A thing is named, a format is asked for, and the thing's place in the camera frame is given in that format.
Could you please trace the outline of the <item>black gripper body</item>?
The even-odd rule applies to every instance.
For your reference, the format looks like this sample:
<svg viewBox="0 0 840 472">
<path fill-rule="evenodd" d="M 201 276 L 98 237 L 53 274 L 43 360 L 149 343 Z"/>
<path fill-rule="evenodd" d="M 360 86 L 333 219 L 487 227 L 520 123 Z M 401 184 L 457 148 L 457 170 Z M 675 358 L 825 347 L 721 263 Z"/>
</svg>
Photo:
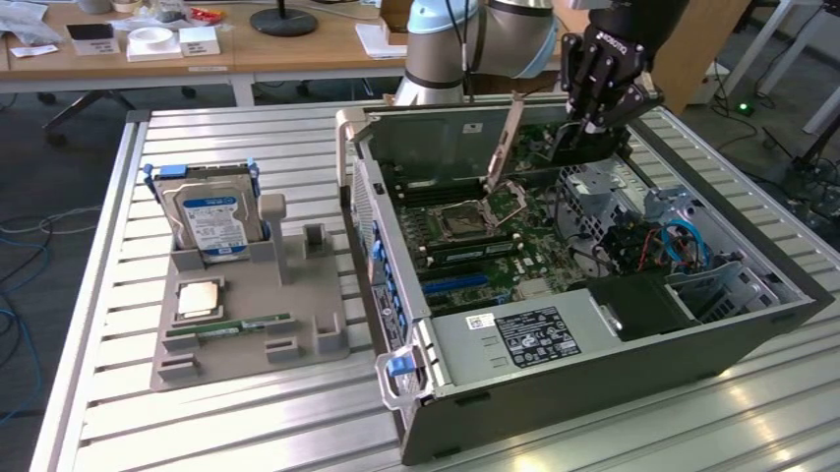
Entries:
<svg viewBox="0 0 840 472">
<path fill-rule="evenodd" d="M 648 73 L 654 56 L 670 38 L 687 1 L 612 1 L 588 12 L 583 31 L 580 79 L 604 89 Z"/>
</svg>

